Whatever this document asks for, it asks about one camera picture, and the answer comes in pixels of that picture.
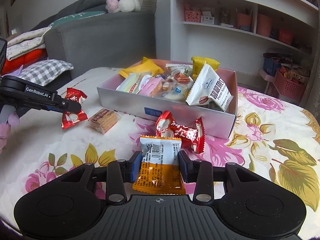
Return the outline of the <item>purple gloved hand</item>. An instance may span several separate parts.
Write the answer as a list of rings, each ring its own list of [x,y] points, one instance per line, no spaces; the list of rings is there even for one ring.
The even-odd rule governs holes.
[[[5,148],[11,128],[20,123],[14,106],[4,105],[1,109],[1,152]]]

